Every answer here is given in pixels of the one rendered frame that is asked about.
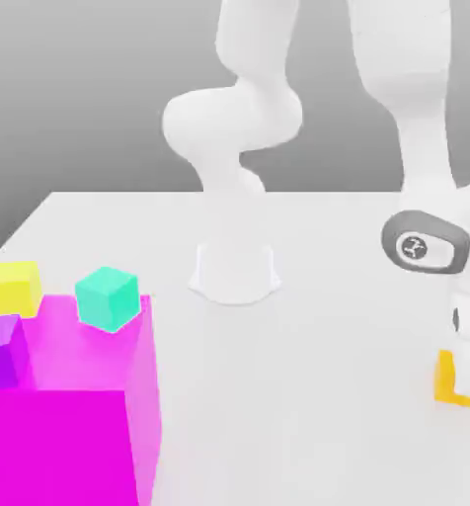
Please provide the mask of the small orange cube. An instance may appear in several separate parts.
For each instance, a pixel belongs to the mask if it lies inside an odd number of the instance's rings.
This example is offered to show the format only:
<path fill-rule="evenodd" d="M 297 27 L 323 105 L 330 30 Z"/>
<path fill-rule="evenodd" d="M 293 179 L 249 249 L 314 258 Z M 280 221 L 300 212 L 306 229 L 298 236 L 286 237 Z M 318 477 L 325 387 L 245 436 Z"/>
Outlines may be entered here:
<path fill-rule="evenodd" d="M 470 397 L 457 394 L 454 388 L 455 367 L 452 352 L 439 350 L 433 378 L 434 400 L 470 408 Z"/>

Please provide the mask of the small teal cube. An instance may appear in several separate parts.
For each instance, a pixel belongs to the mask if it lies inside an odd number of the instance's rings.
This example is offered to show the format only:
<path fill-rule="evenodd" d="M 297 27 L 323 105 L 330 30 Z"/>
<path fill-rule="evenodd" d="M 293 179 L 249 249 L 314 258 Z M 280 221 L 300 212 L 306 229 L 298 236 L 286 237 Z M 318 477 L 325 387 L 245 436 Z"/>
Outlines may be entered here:
<path fill-rule="evenodd" d="M 75 284 L 79 320 L 105 332 L 117 333 L 141 310 L 137 276 L 101 267 Z"/>

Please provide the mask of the small yellow cube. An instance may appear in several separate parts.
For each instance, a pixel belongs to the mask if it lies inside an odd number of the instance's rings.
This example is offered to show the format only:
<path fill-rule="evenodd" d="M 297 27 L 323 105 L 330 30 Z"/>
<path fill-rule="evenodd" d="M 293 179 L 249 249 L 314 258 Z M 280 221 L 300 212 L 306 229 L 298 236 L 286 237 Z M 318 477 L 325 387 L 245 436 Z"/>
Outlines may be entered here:
<path fill-rule="evenodd" d="M 37 262 L 0 262 L 0 315 L 33 318 L 39 312 L 41 300 Z"/>

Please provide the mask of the small purple cube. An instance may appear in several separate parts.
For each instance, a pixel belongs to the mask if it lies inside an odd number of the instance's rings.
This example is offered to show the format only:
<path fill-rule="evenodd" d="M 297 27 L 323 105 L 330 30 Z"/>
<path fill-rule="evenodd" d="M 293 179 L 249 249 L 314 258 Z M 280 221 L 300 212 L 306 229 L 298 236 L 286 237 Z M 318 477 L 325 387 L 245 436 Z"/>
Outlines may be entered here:
<path fill-rule="evenodd" d="M 0 315 L 0 389 L 36 387 L 31 353 L 20 315 Z"/>

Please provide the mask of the large magenta box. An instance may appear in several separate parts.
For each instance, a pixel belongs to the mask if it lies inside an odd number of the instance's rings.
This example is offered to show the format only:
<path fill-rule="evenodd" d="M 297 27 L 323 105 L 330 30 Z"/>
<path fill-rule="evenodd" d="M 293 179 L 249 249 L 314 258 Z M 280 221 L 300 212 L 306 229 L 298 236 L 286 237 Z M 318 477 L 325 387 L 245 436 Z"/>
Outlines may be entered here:
<path fill-rule="evenodd" d="M 0 506 L 151 506 L 162 423 L 151 300 L 117 333 L 70 295 L 22 318 L 34 389 L 0 389 Z"/>

